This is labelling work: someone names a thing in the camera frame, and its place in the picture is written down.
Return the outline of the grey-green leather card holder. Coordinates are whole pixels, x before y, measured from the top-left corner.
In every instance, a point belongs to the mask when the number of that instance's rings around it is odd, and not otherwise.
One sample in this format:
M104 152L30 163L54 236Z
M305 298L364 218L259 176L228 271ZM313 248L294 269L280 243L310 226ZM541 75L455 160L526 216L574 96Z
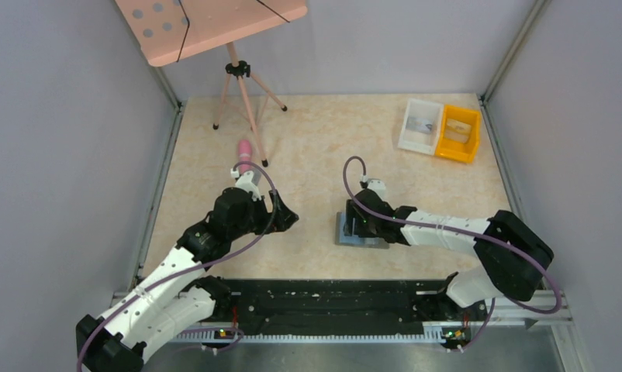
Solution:
M389 244L377 237L361 237L354 232L356 221L349 219L345 212L338 212L336 217L335 240L338 246L358 248L388 249Z

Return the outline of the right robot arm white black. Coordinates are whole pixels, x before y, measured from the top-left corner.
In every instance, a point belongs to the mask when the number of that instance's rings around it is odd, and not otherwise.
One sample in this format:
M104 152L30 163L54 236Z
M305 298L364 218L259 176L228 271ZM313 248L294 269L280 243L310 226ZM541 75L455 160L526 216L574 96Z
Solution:
M526 308L555 255L521 219L499 210L487 219L438 215L416 207L392 208L371 189L345 203L344 235L370 243L434 246L469 255L479 265L450 275L437 310L458 319L470 305L489 298L507 298Z

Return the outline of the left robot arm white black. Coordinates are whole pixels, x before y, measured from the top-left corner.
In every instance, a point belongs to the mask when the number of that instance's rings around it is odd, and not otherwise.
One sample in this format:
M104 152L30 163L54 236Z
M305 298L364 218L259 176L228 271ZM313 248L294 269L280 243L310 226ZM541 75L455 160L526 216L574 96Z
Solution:
M263 197L227 188L206 217L188 227L160 265L126 297L76 326L77 370L140 371L166 343L193 323L221 320L231 308L230 290L206 271L234 257L233 241L282 233L299 221L278 192L272 209Z

